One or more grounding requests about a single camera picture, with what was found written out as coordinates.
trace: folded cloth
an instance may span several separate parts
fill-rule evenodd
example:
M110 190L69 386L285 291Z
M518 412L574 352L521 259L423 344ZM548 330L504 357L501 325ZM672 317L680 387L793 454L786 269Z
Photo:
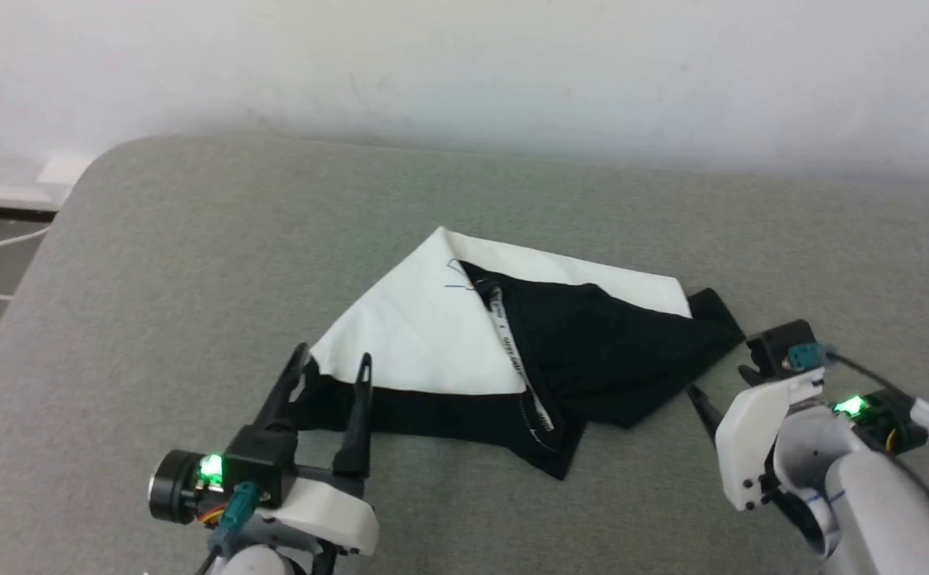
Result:
M342 430L372 353L372 428L500 445L563 479L586 422L629 428L744 339L716 292L438 229L312 349L289 404Z

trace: green led light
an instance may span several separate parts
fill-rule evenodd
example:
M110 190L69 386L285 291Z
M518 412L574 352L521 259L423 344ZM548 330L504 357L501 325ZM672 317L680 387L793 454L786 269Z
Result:
M848 401L837 403L834 405L834 411L843 411L848 415L858 415L858 412L865 407L865 400L859 396L852 397Z
M223 485L223 456L216 454L205 455L198 466L201 480L211 485Z

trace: robotic arm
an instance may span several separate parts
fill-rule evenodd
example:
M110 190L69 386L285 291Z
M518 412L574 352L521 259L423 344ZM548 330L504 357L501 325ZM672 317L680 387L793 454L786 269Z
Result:
M925 444L929 404L880 390L831 407L827 356L803 320L748 341L759 367L720 416L689 389L738 510L774 503L831 575L929 573L929 491L896 455Z
M252 425L223 454L175 449L148 484L155 519L212 529L197 575L330 575L340 554L372 554L379 524L363 499L369 474L372 360L365 354L355 404L332 469L295 463L296 422L283 418L292 394L318 376L308 346L293 352ZM310 553L310 571L288 554Z

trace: gray table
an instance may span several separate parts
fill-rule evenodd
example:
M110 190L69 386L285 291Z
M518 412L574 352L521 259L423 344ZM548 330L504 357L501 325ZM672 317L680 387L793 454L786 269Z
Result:
M1 324L0 573L193 570L205 531L151 520L148 474L169 448L223 447L295 343L440 224L716 288L746 331L808 318L929 398L929 188L148 139L84 175ZM701 385L726 405L745 360ZM304 433L301 462L335 440ZM494 447L374 447L380 547L344 572L816 570L775 510L730 509L683 399L592 426L564 482ZM929 481L929 447L908 459Z

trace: black fabric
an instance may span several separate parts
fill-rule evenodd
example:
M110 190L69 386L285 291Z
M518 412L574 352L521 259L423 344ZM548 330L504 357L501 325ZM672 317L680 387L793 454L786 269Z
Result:
M586 422L631 428L744 339L712 290L688 299L689 319L633 306L594 284L534 283L461 265L486 308L501 292L516 347L553 429L537 418L528 390L475 396L376 389L376 432L500 445L563 479ZM350 385L323 375L290 404L289 416L300 429L343 430L352 394Z

